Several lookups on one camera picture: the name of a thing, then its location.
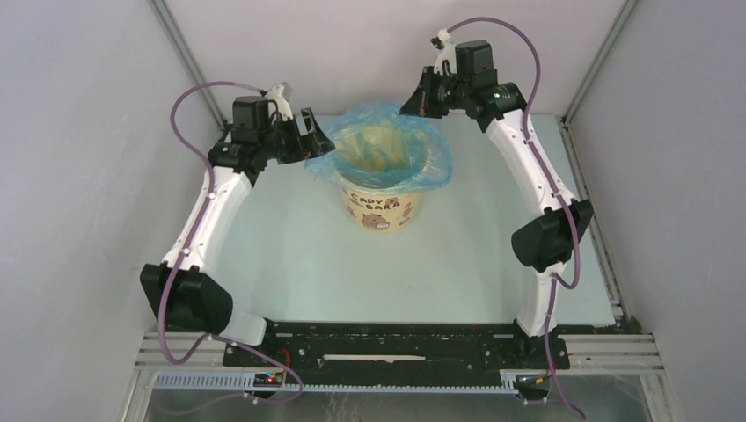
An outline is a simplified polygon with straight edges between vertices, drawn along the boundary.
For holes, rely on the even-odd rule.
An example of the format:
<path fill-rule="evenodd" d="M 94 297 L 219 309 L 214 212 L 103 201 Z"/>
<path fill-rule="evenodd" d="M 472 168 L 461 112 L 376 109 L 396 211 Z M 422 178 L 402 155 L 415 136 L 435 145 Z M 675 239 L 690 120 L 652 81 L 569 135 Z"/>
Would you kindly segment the blue plastic trash bag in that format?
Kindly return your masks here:
<path fill-rule="evenodd" d="M 356 105 L 323 129 L 335 150 L 308 160 L 305 169 L 331 184 L 399 194 L 438 189 L 452 178 L 450 145 L 440 128 L 400 114 L 395 103 Z"/>

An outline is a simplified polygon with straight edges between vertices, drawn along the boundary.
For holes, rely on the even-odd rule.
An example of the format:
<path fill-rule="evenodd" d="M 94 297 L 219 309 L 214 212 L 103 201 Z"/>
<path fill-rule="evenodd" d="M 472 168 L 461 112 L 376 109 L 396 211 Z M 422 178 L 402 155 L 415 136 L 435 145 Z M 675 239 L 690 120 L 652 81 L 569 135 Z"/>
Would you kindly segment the yellow capybara trash bin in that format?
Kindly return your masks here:
<path fill-rule="evenodd" d="M 412 177 L 416 152 L 405 132 L 373 126 L 345 140 L 340 152 L 342 195 L 361 228 L 393 233 L 419 213 L 422 193 L 401 186 Z"/>

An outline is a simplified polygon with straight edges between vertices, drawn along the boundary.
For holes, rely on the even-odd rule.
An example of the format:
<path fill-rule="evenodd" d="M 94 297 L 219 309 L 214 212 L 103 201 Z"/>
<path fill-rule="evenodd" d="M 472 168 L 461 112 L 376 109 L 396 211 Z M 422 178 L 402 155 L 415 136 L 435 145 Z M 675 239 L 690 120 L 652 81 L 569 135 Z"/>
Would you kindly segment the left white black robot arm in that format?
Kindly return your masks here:
<path fill-rule="evenodd" d="M 159 329 L 201 331 L 244 343 L 257 366 L 274 362 L 277 341 L 267 319 L 239 304 L 217 274 L 218 260 L 239 208 L 271 160 L 294 164 L 334 149 L 311 108 L 291 112 L 286 101 L 260 96 L 233 103 L 230 139 L 207 154 L 198 200 L 173 247 L 143 267 L 140 282 Z"/>

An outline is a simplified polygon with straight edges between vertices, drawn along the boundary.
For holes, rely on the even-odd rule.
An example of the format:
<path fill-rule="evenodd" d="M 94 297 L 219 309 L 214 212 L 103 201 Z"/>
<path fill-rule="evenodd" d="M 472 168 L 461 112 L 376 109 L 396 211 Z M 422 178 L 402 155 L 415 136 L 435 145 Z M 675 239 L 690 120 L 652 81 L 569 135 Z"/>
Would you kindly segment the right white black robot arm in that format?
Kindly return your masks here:
<path fill-rule="evenodd" d="M 500 83 L 492 48 L 485 40 L 453 43 L 447 33 L 431 40 L 435 64 L 424 67 L 400 113 L 441 119 L 454 110 L 474 120 L 501 153 L 523 194 L 530 221 L 510 239 L 518 261 L 534 279 L 523 292 L 516 323 L 525 335 L 511 347 L 522 367 L 535 367 L 547 355 L 539 336 L 553 329 L 553 282 L 572 260 L 594 210 L 577 200 L 553 168 L 536 134 L 528 104 L 516 84 Z"/>

